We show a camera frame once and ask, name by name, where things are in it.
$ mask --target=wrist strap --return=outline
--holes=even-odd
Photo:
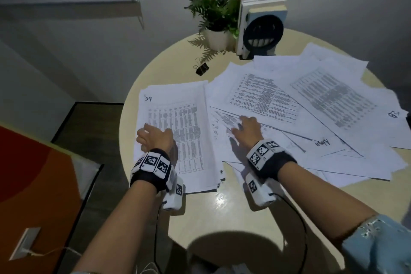
[[[177,175],[167,153],[152,149],[141,156],[131,170],[130,186],[137,180],[152,183],[157,191],[172,189]]]
[[[278,172],[289,161],[297,161],[284,148],[271,139],[258,141],[247,154],[249,164],[262,178],[271,177],[278,181]]]

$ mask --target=potted plant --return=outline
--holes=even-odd
[[[190,0],[184,9],[189,9],[193,17],[201,16],[199,33],[204,32],[212,50],[225,50],[230,38],[237,38],[240,0]]]

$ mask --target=denim sleeve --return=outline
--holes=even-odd
[[[347,238],[342,251],[353,273],[411,273],[411,231],[381,214]]]

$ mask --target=stack of books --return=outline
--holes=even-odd
[[[265,15],[275,15],[284,23],[287,16],[285,0],[241,0],[238,15],[237,55],[242,56],[244,59],[247,58],[249,52],[243,43],[244,31],[253,20]]]

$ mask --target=right hand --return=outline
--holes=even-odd
[[[152,149],[162,149],[170,155],[170,151],[174,145],[173,132],[171,129],[166,129],[162,132],[157,127],[149,124],[144,124],[143,128],[137,131],[136,141],[141,144],[141,150],[146,153]]]
[[[238,130],[237,128],[232,128],[231,132],[234,134],[240,145],[249,152],[258,141],[264,139],[261,134],[261,125],[255,117],[248,118],[246,116],[240,116],[240,120],[243,129]]]

